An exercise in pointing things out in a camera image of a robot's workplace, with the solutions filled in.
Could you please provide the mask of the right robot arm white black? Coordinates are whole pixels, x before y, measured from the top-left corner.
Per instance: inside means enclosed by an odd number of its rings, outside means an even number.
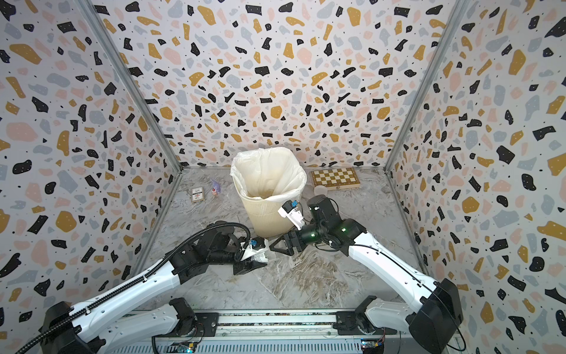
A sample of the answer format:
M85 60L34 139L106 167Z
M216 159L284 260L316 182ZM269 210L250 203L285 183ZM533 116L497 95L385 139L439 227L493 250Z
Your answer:
M270 247L272 252L292 256L309 245L324 243L367 267L402 298L402 303L367 298L354 311L340 312L334 324L340 335L371 336L386 329L409 333L429 353L443 353L455 335L460 335L462 308L457 286L448 279L437 281L416 270L386 249L362 224L340 216L335 202L327 196L311 198L305 221L297 201L286 201L279 208L281 217L294 227L277 238L284 243Z

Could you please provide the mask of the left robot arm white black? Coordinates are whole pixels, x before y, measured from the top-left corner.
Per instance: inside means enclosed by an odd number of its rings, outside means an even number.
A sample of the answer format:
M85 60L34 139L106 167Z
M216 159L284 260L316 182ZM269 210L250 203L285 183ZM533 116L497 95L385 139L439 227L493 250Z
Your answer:
M103 353L147 337L203 336L205 327L185 299L172 299L148 317L126 315L211 265L231 266L236 275L263 268L267 248L266 240L252 237L243 224L210 224L122 285L75 305L53 305L34 342L43 353Z

